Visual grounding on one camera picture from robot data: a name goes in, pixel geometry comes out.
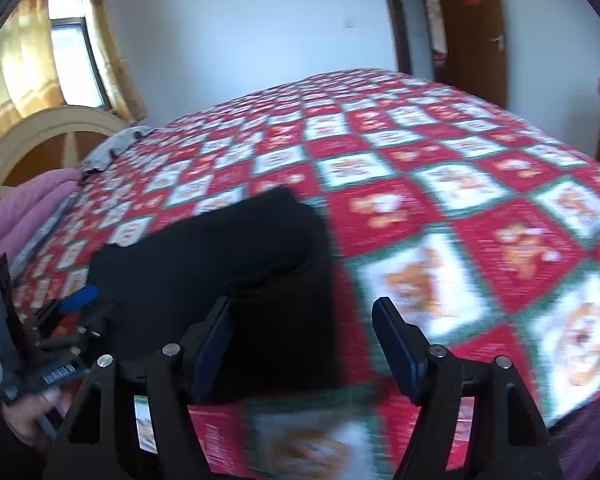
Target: folded black cloth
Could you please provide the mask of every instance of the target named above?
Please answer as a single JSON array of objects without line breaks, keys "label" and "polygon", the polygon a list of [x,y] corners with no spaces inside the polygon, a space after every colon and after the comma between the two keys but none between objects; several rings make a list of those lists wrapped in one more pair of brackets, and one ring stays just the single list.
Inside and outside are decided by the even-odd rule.
[{"label": "folded black cloth", "polygon": [[235,335],[210,398],[337,386],[330,240],[324,220],[278,188],[91,257],[110,313],[101,350],[126,360],[178,342],[219,296]]}]

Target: silver screw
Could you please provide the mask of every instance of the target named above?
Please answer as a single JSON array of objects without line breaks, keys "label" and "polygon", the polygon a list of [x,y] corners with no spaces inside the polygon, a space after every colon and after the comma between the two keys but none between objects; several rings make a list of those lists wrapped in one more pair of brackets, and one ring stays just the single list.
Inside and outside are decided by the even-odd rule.
[{"label": "silver screw", "polygon": [[100,368],[106,368],[113,362],[113,356],[109,354],[104,354],[98,357],[98,366]]},{"label": "silver screw", "polygon": [[496,364],[500,368],[504,368],[506,370],[507,368],[511,368],[511,359],[509,359],[506,355],[499,355],[496,357]]},{"label": "silver screw", "polygon": [[162,353],[168,356],[176,355],[180,351],[180,345],[177,343],[169,343],[162,348]]},{"label": "silver screw", "polygon": [[442,345],[431,345],[429,347],[429,353],[433,357],[444,357],[446,355],[446,348]]}]

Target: wooden headboard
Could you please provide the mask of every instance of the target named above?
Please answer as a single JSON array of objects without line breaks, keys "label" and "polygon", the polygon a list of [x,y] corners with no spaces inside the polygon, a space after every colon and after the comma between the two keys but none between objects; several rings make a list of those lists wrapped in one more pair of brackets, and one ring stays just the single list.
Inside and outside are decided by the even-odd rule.
[{"label": "wooden headboard", "polygon": [[0,138],[0,197],[9,188],[57,168],[74,168],[93,148],[127,124],[85,106],[48,108]]}]

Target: yellow curtain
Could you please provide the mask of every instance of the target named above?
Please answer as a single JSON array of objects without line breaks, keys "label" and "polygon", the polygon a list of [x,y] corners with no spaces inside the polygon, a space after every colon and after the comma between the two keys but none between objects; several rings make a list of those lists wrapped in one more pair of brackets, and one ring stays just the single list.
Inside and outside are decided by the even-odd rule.
[{"label": "yellow curtain", "polygon": [[111,106],[122,120],[140,121],[146,117],[146,108],[120,54],[104,0],[83,1],[93,57]]},{"label": "yellow curtain", "polygon": [[23,118],[63,104],[48,0],[21,0],[0,29],[0,136]]}]

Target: bedspread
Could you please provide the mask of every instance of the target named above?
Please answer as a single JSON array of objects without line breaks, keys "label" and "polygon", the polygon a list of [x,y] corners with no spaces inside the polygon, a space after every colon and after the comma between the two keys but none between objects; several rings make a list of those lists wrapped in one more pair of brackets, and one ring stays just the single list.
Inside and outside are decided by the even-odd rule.
[{"label": "bedspread", "polygon": [[[256,92],[139,140],[88,181],[16,304],[26,314],[83,286],[105,243],[281,185],[330,224],[344,386],[192,407],[215,471],[394,471],[418,410],[371,327],[379,296],[456,355],[510,356],[547,424],[600,396],[600,165],[492,104],[383,70]],[[471,412],[465,399],[449,466],[462,463]],[[324,456],[298,460],[307,443]]]}]

